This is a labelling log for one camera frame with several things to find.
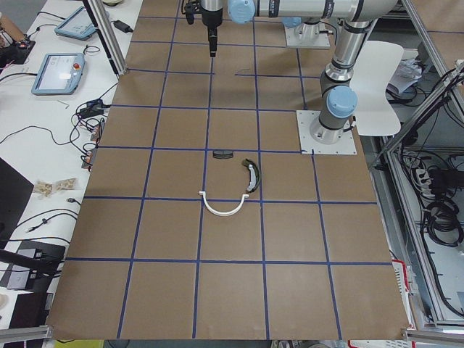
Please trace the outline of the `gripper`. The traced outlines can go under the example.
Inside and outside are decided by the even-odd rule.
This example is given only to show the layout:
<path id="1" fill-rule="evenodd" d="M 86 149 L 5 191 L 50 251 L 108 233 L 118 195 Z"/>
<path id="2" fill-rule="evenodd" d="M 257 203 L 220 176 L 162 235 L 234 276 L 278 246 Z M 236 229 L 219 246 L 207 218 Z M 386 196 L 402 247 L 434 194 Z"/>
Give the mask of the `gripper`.
<path id="1" fill-rule="evenodd" d="M 210 57 L 215 58 L 218 49 L 218 29 L 223 22 L 223 9 L 216 11 L 210 11 L 205 8 L 201 8 L 202 23 L 207 26 L 208 29 L 208 41 L 210 48 Z"/>

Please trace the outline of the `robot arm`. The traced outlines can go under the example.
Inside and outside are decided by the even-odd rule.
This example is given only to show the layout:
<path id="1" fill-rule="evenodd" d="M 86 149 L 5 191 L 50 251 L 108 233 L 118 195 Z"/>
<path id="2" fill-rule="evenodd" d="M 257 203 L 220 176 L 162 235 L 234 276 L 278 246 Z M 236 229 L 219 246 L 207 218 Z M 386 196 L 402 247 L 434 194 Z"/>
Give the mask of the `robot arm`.
<path id="1" fill-rule="evenodd" d="M 286 30 L 290 47 L 311 47 L 320 35 L 320 21 L 332 16 L 332 1 L 189 1 L 183 5 L 187 22 L 194 23 L 199 14 L 207 28 L 210 57 L 218 48 L 218 28 L 223 22 L 223 9 L 236 24 L 247 24 L 255 17 L 279 18 Z"/>
<path id="2" fill-rule="evenodd" d="M 357 94 L 349 87 L 354 66 L 375 20 L 393 9 L 395 1 L 229 1 L 229 17 L 237 24 L 253 17 L 302 17 L 344 21 L 331 61 L 320 77 L 323 107 L 310 134 L 321 144 L 334 144 L 355 113 Z"/>

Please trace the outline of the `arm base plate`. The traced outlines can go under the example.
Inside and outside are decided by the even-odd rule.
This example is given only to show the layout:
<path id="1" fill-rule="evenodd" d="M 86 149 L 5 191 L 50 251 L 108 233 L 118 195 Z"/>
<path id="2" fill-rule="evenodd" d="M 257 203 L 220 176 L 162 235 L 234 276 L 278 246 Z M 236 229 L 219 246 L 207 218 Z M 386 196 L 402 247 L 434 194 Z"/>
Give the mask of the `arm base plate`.
<path id="1" fill-rule="evenodd" d="M 329 49 L 329 31 L 326 26 L 302 23 L 294 28 L 285 27 L 286 45 L 295 49 Z"/>
<path id="2" fill-rule="evenodd" d="M 349 121 L 339 130 L 320 124 L 320 111 L 297 110 L 299 143 L 303 154 L 356 155 L 355 140 Z"/>

